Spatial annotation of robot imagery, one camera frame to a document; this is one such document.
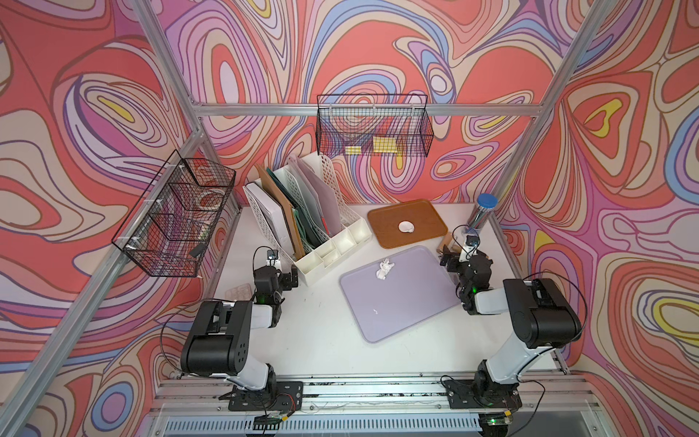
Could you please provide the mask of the wooden dough roller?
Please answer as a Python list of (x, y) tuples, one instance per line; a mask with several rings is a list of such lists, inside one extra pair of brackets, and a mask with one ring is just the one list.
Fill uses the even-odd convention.
[(454, 242), (453, 235), (448, 232), (441, 240), (436, 252), (442, 255), (444, 252), (458, 251), (459, 246)]

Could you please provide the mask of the purple cutting board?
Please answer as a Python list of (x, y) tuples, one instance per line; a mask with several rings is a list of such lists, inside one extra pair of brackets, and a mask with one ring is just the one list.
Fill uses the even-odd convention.
[[(376, 271), (386, 258), (394, 267), (386, 280), (378, 280)], [(456, 285), (430, 249), (419, 245), (386, 258), (349, 271), (339, 279), (366, 342), (382, 342), (461, 304), (455, 296)]]

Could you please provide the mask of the dough scrap strip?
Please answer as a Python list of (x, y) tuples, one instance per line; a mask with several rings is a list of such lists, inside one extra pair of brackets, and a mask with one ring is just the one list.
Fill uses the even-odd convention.
[(382, 260), (379, 264), (378, 271), (376, 271), (376, 277), (378, 280), (386, 280), (387, 276), (390, 274), (394, 267), (394, 263), (390, 259), (386, 258)]

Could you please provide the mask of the white dough piece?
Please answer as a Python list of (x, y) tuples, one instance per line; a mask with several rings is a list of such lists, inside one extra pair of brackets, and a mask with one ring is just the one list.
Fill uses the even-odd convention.
[(403, 220), (399, 223), (398, 229), (401, 233), (413, 233), (415, 231), (415, 225), (408, 221), (408, 220)]

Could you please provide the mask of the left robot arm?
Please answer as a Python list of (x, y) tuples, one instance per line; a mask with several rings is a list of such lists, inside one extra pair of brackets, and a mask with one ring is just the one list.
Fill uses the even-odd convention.
[(255, 291), (250, 300), (202, 302), (180, 356), (184, 373), (223, 378), (251, 393), (275, 395), (273, 367), (250, 352), (250, 335), (272, 329), (282, 315), (283, 293), (299, 285), (298, 269), (284, 272), (271, 265), (253, 271)]

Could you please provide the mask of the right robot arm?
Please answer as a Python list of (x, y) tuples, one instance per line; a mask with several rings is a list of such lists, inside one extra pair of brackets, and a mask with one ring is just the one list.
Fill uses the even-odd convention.
[(549, 279), (506, 279), (490, 287), (491, 260), (475, 249), (457, 252), (443, 246), (440, 264), (458, 277), (455, 290), (471, 315), (507, 314), (513, 333), (497, 353), (479, 365), (474, 386), (479, 391), (513, 388), (538, 358), (578, 340), (584, 323)]

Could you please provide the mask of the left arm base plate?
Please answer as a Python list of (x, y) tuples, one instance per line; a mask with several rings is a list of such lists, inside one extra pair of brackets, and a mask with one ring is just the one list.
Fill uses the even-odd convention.
[(268, 386), (260, 391), (236, 388), (220, 396), (220, 400), (229, 403), (228, 408), (231, 412), (293, 413), (302, 408), (303, 392), (304, 383), (301, 381), (269, 382)]

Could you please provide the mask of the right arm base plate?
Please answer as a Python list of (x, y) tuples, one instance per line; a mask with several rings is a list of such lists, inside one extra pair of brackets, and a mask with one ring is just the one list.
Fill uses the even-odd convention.
[(518, 384), (456, 380), (443, 375), (440, 384), (452, 410), (496, 409), (516, 411), (522, 407)]

